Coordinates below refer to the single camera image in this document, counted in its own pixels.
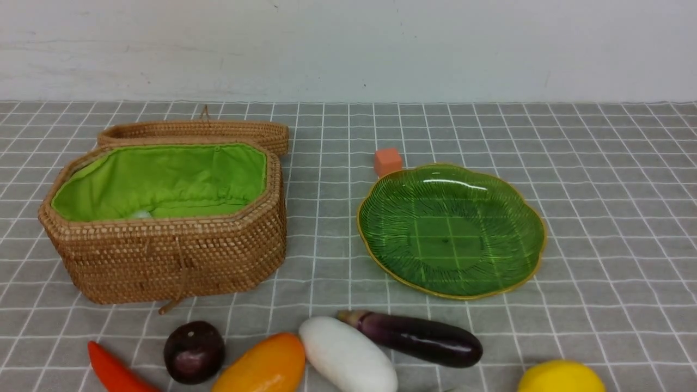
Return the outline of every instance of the green glass plate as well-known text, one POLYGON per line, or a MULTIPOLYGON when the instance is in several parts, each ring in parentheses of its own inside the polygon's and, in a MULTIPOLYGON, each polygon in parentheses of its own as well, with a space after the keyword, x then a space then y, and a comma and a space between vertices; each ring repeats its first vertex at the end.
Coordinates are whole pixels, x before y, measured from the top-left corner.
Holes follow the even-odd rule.
POLYGON ((534 276, 542 219, 515 188, 454 165, 379 179, 358 207, 368 253, 394 279, 451 299, 510 291, 534 276))

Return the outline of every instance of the toy vegetable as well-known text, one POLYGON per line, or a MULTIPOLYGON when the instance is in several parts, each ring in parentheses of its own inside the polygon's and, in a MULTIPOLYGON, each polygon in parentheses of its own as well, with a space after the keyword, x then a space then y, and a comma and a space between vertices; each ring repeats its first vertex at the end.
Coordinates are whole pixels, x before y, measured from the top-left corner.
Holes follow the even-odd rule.
POLYGON ((257 343, 230 365, 211 392, 295 392, 305 373, 297 336, 278 333, 257 343))
POLYGON ((298 332, 307 360, 342 392, 397 392, 397 372, 363 334, 333 317, 312 317, 298 332))
POLYGON ((482 343, 462 328, 415 317, 368 310, 343 310, 337 318, 378 345, 451 368, 468 368, 482 358, 482 343))
POLYGON ((109 392, 160 392, 130 372, 117 358, 112 356, 99 343, 87 343, 89 360, 94 373, 109 392))

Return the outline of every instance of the eggplant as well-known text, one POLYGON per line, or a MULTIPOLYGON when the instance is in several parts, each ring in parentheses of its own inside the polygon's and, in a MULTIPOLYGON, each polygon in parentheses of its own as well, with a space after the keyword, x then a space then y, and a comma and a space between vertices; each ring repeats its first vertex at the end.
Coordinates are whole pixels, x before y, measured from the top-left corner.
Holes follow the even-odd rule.
POLYGON ((469 368, 482 358, 482 343, 457 326, 369 310, 342 310, 337 319, 377 345, 449 368, 469 368))

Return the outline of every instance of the orange mango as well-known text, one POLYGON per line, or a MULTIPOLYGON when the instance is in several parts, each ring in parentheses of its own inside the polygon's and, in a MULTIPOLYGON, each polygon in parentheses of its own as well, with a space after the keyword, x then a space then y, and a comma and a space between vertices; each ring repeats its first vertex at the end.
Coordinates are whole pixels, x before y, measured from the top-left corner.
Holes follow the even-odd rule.
POLYGON ((232 363, 211 392, 295 392, 304 372, 302 342, 292 333, 278 333, 232 363))

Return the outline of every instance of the green fabric lining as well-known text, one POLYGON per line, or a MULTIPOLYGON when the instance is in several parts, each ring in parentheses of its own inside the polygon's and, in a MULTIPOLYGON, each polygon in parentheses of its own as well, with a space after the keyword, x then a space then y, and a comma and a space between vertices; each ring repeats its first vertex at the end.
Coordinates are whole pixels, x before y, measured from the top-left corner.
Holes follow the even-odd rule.
POLYGON ((266 156, 235 144, 129 146, 115 149, 66 181, 51 205, 66 220, 234 213, 266 189, 266 156))

